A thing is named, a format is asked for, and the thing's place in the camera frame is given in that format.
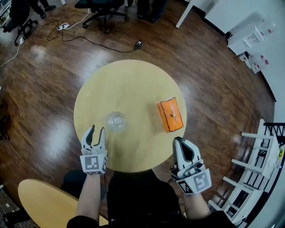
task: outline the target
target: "chair base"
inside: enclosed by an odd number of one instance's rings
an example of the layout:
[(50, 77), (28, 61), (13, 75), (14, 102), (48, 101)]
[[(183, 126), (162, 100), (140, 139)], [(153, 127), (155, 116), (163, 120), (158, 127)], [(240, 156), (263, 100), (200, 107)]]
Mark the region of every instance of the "chair base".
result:
[(107, 11), (97, 11), (95, 15), (93, 15), (92, 17), (90, 17), (86, 21), (84, 21), (82, 23), (82, 26), (83, 26), (83, 28), (86, 29), (86, 28), (88, 28), (88, 25), (87, 25), (88, 22), (90, 22), (92, 20), (95, 20), (96, 18), (102, 16), (102, 18), (103, 18), (103, 25), (104, 25), (104, 33), (105, 34), (109, 34), (110, 30), (108, 29), (107, 20), (106, 20), (106, 16), (107, 15), (123, 16), (123, 17), (125, 17), (125, 21), (129, 20), (128, 15), (126, 15), (125, 13), (120, 13), (120, 12), (110, 11), (110, 10), (107, 10)]
[(18, 46), (17, 40), (18, 40), (19, 36), (20, 36), (22, 33), (24, 34), (24, 38), (25, 38), (25, 39), (28, 38), (29, 34), (26, 33), (25, 29), (26, 29), (27, 27), (29, 27), (30, 30), (31, 30), (31, 29), (33, 28), (33, 24), (37, 24), (37, 23), (38, 23), (38, 22), (37, 22), (36, 20), (28, 19), (28, 21), (27, 21), (24, 25), (20, 25), (20, 26), (19, 26), (20, 29), (18, 30), (18, 35), (17, 35), (17, 37), (16, 37), (16, 39), (15, 39), (15, 41), (14, 41), (15, 46)]

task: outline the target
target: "tabletop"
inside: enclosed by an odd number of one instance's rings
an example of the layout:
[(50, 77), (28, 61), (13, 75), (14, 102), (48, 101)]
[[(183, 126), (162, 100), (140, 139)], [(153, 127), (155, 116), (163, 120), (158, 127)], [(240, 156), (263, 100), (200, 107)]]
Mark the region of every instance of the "tabletop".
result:
[[(166, 133), (156, 103), (175, 97), (184, 127)], [(123, 131), (109, 130), (104, 120), (112, 112), (125, 116)], [(106, 129), (107, 167), (116, 171), (144, 171), (164, 162), (172, 151), (173, 139), (183, 137), (187, 111), (175, 81), (159, 67), (144, 61), (122, 60), (96, 71), (80, 89), (74, 107), (74, 125), (81, 141), (95, 125), (92, 143)]]
[[(70, 219), (75, 217), (77, 199), (48, 183), (35, 180), (23, 180), (18, 187), (20, 201), (41, 228), (66, 228)], [(102, 216), (99, 225), (108, 224)]]

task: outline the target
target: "human arm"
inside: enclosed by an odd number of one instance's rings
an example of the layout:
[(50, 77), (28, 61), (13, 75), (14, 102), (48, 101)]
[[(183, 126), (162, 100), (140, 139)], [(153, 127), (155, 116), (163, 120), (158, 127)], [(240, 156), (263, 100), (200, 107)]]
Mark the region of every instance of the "human arm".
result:
[(184, 207), (187, 219), (198, 220), (209, 216), (210, 210), (202, 195), (183, 195)]
[(100, 187), (100, 175), (87, 175), (76, 208), (76, 216), (86, 216), (99, 223)]

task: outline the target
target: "orange tissue pack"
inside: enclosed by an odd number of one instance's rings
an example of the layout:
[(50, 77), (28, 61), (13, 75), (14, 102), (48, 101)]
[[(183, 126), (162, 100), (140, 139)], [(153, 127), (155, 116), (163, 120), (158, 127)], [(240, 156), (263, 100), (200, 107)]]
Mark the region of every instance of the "orange tissue pack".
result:
[(156, 106), (166, 132), (173, 132), (184, 127), (176, 98), (156, 103)]

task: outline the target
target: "black shoe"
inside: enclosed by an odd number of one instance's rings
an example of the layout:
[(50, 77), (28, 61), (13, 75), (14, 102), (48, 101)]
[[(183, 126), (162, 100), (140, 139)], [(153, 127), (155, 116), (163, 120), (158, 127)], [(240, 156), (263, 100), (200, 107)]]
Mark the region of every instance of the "black shoe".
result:
[(56, 8), (55, 5), (49, 5), (47, 8), (45, 8), (45, 11), (53, 10), (55, 8)]
[(41, 13), (40, 13), (40, 16), (41, 16), (41, 19), (44, 19), (44, 18), (46, 17), (45, 12), (44, 12), (44, 11), (43, 11), (43, 12), (41, 12)]
[(137, 16), (138, 16), (138, 19), (140, 19), (140, 20), (143, 20), (143, 19), (147, 19), (147, 15), (145, 15), (145, 14), (137, 14)]
[(154, 23), (154, 22), (156, 22), (159, 18), (161, 17), (161, 15), (158, 15), (158, 16), (150, 16), (150, 18), (149, 18), (149, 21), (151, 22), (151, 23)]

